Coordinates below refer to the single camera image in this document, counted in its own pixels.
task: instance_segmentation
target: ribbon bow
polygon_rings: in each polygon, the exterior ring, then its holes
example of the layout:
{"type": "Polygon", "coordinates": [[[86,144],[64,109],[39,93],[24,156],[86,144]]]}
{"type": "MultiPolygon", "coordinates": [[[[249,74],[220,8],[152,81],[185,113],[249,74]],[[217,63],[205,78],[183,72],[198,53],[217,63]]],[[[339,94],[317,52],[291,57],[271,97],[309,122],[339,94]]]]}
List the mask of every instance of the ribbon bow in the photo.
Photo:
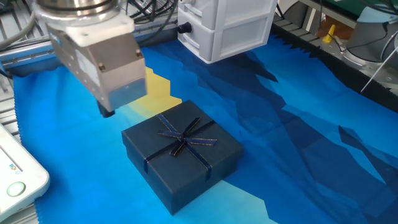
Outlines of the ribbon bow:
{"type": "Polygon", "coordinates": [[[200,139],[200,138],[192,138],[196,136],[197,134],[203,132],[204,130],[208,129],[210,126],[215,124],[214,121],[210,121],[209,123],[206,123],[202,127],[192,131],[191,129],[198,124],[200,118],[195,118],[184,130],[183,133],[179,133],[173,126],[172,124],[162,115],[158,114],[157,117],[161,120],[161,122],[166,126],[168,131],[165,130],[160,130],[159,135],[165,136],[165,137],[171,137],[171,138],[176,138],[177,140],[173,142],[172,144],[164,147],[163,149],[159,150],[158,152],[148,156],[144,160],[144,170],[146,173],[148,173],[148,163],[152,160],[154,160],[156,157],[161,156],[163,153],[168,151],[170,148],[173,148],[170,151],[170,155],[177,157],[183,149],[186,147],[193,156],[195,156],[201,163],[202,165],[206,168],[206,180],[208,180],[211,176],[211,168],[212,166],[207,162],[207,160],[197,152],[191,144],[196,144],[196,145],[204,145],[204,146],[214,146],[217,143],[216,139],[200,139]]]}

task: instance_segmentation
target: gift box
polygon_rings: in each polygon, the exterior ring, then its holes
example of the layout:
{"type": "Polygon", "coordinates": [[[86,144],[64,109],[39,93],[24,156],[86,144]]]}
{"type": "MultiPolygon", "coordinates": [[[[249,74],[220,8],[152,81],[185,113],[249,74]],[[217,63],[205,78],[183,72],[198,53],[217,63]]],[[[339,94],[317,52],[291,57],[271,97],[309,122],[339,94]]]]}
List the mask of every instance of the gift box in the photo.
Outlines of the gift box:
{"type": "Polygon", "coordinates": [[[191,101],[122,132],[127,155],[173,215],[236,170],[243,147],[191,101]]]}

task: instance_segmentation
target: white container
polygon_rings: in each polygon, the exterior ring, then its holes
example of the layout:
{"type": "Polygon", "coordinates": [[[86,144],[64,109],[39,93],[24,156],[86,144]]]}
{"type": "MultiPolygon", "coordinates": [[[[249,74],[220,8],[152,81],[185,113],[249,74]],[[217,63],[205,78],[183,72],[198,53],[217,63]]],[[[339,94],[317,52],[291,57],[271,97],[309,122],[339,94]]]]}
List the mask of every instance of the white container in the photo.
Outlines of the white container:
{"type": "Polygon", "coordinates": [[[192,31],[178,39],[206,63],[267,44],[276,0],[194,0],[178,9],[178,24],[192,31]]]}

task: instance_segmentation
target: blue cloth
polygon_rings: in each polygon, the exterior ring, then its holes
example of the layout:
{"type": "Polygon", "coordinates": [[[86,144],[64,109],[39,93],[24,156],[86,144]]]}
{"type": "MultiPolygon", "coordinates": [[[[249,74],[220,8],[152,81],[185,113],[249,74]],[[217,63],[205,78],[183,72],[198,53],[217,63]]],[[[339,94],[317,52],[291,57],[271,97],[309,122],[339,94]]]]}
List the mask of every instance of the blue cloth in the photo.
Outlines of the blue cloth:
{"type": "Polygon", "coordinates": [[[398,115],[318,59],[273,37],[211,65],[177,41],[143,53],[172,96],[243,144],[237,171],[172,217],[121,141],[143,117],[101,118],[66,68],[15,77],[22,143],[52,178],[41,223],[398,223],[398,115]]]}

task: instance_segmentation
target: yellow patch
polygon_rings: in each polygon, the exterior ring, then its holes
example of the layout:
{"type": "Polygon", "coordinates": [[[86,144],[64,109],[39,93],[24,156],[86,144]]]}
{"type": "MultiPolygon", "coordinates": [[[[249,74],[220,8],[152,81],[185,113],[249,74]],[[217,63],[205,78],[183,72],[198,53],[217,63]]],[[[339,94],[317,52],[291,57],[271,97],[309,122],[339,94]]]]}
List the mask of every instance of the yellow patch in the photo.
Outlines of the yellow patch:
{"type": "Polygon", "coordinates": [[[170,81],[146,68],[147,94],[129,103],[129,107],[145,118],[155,116],[182,103],[181,99],[170,96],[170,81]]]}

